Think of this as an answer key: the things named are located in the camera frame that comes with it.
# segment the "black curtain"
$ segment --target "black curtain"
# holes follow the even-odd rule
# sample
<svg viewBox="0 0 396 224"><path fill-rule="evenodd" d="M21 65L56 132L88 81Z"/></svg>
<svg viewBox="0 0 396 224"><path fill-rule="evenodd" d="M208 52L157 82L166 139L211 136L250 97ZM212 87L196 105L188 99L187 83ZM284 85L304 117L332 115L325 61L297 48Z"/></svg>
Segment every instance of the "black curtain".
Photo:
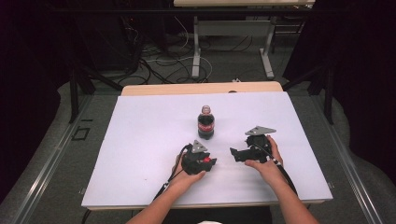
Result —
<svg viewBox="0 0 396 224"><path fill-rule="evenodd" d="M396 2L318 0L314 7L349 12L307 21L284 78L296 80L331 62L333 96L349 121L350 149L396 183Z"/></svg>
<svg viewBox="0 0 396 224"><path fill-rule="evenodd" d="M43 15L35 1L0 5L0 202L35 154L68 81Z"/></svg>

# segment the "person's right hand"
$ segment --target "person's right hand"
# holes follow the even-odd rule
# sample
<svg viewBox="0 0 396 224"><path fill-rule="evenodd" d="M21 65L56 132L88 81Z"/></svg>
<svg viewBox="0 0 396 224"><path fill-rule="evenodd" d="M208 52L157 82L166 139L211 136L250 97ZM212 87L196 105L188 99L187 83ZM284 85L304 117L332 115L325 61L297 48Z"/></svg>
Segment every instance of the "person's right hand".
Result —
<svg viewBox="0 0 396 224"><path fill-rule="evenodd" d="M277 148L275 140L270 135L267 135L267 139L271 144L273 157L283 164L283 160L279 154L279 150ZM288 184L285 177L282 175L282 173L279 171L273 161L259 163L258 161L246 160L245 165L256 169L265 180L265 182L267 182L271 187L274 187L277 184Z"/></svg>

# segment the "metal bracket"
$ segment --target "metal bracket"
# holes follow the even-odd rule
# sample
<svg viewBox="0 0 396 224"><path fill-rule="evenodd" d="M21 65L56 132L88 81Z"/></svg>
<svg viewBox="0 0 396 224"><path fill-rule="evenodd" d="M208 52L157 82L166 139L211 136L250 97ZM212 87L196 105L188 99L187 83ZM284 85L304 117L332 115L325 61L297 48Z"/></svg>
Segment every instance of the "metal bracket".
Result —
<svg viewBox="0 0 396 224"><path fill-rule="evenodd" d="M255 128L245 132L245 135L261 135L266 133L276 133L276 130L270 128L264 128L261 126L256 126Z"/></svg>
<svg viewBox="0 0 396 224"><path fill-rule="evenodd" d="M197 140L194 140L194 144L192 145L192 153L199 153L199 152L204 152L207 151L207 148L204 147L200 142Z"/></svg>

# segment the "white table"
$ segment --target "white table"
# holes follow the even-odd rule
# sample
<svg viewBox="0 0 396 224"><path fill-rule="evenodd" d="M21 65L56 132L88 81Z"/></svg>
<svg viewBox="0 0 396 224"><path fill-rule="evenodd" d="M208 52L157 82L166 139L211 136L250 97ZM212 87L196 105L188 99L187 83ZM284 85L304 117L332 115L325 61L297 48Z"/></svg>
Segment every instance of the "white table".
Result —
<svg viewBox="0 0 396 224"><path fill-rule="evenodd" d="M125 89L128 90L123 91L115 106L83 207L90 210L146 207L169 177L176 155L195 139L218 161L174 208L277 203L275 194L257 171L235 162L230 153L230 147L247 149L245 132L256 125L277 130L271 135L279 145L285 169L304 203L332 199L290 98L279 90L278 83L179 84ZM196 94L204 90L214 93ZM215 134L210 140L200 139L197 132L202 105L210 105L216 119Z"/></svg>
<svg viewBox="0 0 396 224"><path fill-rule="evenodd" d="M313 5L315 0L175 0L175 7L274 7ZM194 58L191 77L198 78L200 71L200 35L255 35L264 37L264 48L260 49L264 73L274 79L268 51L276 25L276 17L270 21L199 21L194 17Z"/></svg>

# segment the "coca-cola bottle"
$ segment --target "coca-cola bottle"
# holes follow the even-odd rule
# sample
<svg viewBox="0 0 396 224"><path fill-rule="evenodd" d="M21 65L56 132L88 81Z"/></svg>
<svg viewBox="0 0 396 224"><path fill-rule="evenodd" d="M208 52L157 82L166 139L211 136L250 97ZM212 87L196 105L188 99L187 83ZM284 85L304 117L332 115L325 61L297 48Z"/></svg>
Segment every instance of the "coca-cola bottle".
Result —
<svg viewBox="0 0 396 224"><path fill-rule="evenodd" d="M198 134L201 138L209 139L215 132L215 117L211 114L210 106L202 106L202 113L198 116Z"/></svg>

